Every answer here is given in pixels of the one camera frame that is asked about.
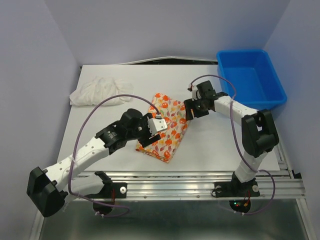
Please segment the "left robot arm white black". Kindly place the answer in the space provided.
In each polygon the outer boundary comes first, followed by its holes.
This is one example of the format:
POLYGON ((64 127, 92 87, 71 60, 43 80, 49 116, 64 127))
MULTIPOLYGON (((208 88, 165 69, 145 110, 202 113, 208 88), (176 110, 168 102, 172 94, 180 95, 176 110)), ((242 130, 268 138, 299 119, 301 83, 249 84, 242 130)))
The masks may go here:
POLYGON ((45 218, 77 198, 92 202, 95 213, 107 217, 117 208, 115 198, 127 196, 127 184, 114 183, 104 171, 83 178, 78 175, 125 147, 128 141, 137 140, 142 147, 155 143, 167 128, 160 114, 153 117, 151 113, 143 115, 130 108, 120 120, 100 130, 83 147, 75 148, 70 156, 45 169, 34 168, 29 174, 26 193, 45 218))

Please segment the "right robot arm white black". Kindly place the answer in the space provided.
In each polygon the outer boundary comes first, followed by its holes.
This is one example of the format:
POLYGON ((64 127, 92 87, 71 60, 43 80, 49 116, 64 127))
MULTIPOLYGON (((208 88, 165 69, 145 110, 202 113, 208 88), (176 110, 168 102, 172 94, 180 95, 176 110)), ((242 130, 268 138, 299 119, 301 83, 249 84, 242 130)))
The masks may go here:
POLYGON ((263 159, 279 143, 278 132, 270 110, 245 106, 225 92, 216 92, 210 81, 190 84, 192 97, 184 101, 186 119, 207 116, 210 111, 230 118, 232 125, 241 127, 241 142, 236 149, 241 158, 231 181, 214 184, 216 197, 242 197, 246 193, 259 196, 256 174, 263 159))

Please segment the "white ruffled skirt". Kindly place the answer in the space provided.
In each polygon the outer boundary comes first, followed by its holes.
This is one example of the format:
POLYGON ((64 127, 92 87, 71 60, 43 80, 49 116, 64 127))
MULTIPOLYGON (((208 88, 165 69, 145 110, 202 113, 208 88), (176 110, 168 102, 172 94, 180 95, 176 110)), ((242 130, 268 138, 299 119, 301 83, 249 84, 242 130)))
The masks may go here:
POLYGON ((96 106, 103 100, 115 95, 132 95, 134 86, 123 79, 115 77, 95 77, 92 81, 86 82, 77 87, 69 95, 71 106, 96 106))

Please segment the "orange floral patterned skirt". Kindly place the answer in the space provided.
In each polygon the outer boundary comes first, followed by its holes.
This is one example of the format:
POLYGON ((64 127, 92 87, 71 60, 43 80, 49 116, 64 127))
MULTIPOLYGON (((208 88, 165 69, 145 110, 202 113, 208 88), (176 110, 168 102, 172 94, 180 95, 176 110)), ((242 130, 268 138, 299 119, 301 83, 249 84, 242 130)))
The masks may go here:
POLYGON ((152 104, 161 113, 161 117, 167 124, 167 130, 160 133, 160 140, 147 147, 142 147, 140 143, 137 143, 135 150, 169 163, 188 129, 186 107, 182 101, 159 92, 154 95, 152 104))

